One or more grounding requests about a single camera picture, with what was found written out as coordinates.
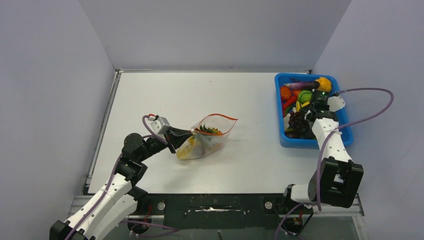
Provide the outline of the toy yellow mango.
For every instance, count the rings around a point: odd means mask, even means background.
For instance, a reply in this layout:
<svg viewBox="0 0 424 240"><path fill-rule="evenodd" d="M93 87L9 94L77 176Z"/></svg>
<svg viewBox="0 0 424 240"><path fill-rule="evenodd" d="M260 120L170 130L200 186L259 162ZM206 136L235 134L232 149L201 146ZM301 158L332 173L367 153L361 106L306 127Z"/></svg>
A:
<svg viewBox="0 0 424 240"><path fill-rule="evenodd" d="M186 141L176 152L176 156L180 160L196 159L199 156L199 144L194 142L191 144Z"/></svg>

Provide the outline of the toy pineapple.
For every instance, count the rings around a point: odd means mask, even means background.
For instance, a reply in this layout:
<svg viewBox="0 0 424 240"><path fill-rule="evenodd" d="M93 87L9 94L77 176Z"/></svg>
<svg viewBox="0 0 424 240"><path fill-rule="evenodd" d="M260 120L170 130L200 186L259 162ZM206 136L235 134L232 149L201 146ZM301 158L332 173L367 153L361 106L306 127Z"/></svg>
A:
<svg viewBox="0 0 424 240"><path fill-rule="evenodd" d="M209 136L220 136L223 134L223 132L221 130L219 130L216 127L207 127L205 124L201 124L199 125L196 130L198 132L201 132L204 135L209 135Z"/></svg>

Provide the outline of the toy dark passion fruit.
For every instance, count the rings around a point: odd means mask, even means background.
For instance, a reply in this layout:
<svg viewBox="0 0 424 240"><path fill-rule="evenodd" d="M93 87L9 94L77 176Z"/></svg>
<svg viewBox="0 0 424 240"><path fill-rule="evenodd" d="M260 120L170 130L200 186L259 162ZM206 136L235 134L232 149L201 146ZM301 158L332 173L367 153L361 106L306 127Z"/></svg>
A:
<svg viewBox="0 0 424 240"><path fill-rule="evenodd" d="M196 158L203 158L207 155L207 149L203 146L193 148L193 156Z"/></svg>

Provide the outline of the clear zip top bag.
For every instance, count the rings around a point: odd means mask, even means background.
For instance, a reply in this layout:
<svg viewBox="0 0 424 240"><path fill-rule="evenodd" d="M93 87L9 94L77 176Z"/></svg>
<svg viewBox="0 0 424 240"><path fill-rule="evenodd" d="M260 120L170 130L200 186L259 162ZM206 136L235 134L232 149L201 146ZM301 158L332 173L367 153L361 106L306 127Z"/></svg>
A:
<svg viewBox="0 0 424 240"><path fill-rule="evenodd" d="M204 148L206 148L206 151L207 151L206 156L209 156L210 154L216 152L217 150L221 149L225 145L237 121L238 121L237 118L229 117L224 114L220 114L220 113L209 114L206 117L204 117L201 121L196 123L194 126L192 126L190 131L192 132L193 135L192 137L187 139L185 142L190 142L191 144L193 144L194 142L197 142L199 146L203 146ZM196 128L199 125L205 125L206 127L217 128L220 131L222 131L222 135L202 134L201 132L196 130Z"/></svg>

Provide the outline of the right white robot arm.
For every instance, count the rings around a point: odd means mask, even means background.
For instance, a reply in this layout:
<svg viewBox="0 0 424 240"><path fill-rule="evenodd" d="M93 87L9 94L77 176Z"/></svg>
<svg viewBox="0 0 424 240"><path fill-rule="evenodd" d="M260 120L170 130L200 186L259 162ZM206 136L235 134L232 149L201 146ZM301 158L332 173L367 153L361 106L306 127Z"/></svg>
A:
<svg viewBox="0 0 424 240"><path fill-rule="evenodd" d="M328 104L329 97L329 92L314 89L310 100L289 115L292 131L314 136L320 153L309 183L290 184L284 191L281 207L286 213L295 213L301 204L350 208L356 197L364 169L353 162L345 148L338 117Z"/></svg>

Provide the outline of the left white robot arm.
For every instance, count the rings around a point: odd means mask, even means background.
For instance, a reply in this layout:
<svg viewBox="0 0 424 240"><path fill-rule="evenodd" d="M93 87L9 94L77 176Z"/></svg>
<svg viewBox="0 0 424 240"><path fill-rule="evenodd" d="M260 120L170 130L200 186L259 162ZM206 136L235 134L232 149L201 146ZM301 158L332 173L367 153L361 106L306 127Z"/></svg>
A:
<svg viewBox="0 0 424 240"><path fill-rule="evenodd" d="M143 161L162 150L176 153L192 135L190 130L173 127L165 132L165 142L152 135L127 135L107 182L74 215L65 221L57 220L49 230L49 239L102 240L126 216L135 212L138 201L147 196L145 190L137 187L148 169Z"/></svg>

